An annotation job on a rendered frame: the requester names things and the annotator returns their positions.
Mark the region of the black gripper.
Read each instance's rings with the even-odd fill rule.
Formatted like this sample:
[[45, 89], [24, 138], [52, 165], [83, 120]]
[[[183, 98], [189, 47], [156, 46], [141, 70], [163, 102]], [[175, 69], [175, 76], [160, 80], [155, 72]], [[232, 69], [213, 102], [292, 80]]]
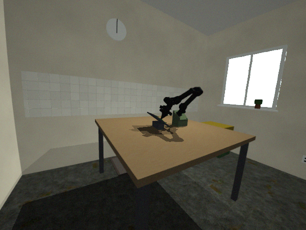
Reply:
[[169, 105], [166, 105], [167, 106], [167, 109], [160, 109], [159, 111], [161, 111], [162, 115], [161, 115], [161, 119], [163, 119], [164, 117], [168, 116], [168, 114], [170, 116], [172, 116], [172, 113], [170, 112], [171, 110], [171, 107]]

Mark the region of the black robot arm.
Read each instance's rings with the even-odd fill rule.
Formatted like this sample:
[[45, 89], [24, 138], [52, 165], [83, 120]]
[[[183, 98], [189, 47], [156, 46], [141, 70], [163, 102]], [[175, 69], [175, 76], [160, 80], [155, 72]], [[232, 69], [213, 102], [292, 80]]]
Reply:
[[[191, 95], [192, 94], [192, 95]], [[203, 90], [200, 87], [194, 87], [190, 88], [188, 91], [185, 93], [181, 94], [180, 96], [176, 97], [165, 97], [163, 101], [170, 107], [173, 105], [179, 104], [184, 98], [188, 97], [191, 95], [184, 103], [181, 103], [179, 105], [179, 110], [176, 112], [178, 116], [182, 116], [183, 113], [186, 113], [187, 106], [198, 96], [203, 94]], [[165, 111], [167, 110], [166, 105], [160, 105], [160, 109], [164, 109]]]

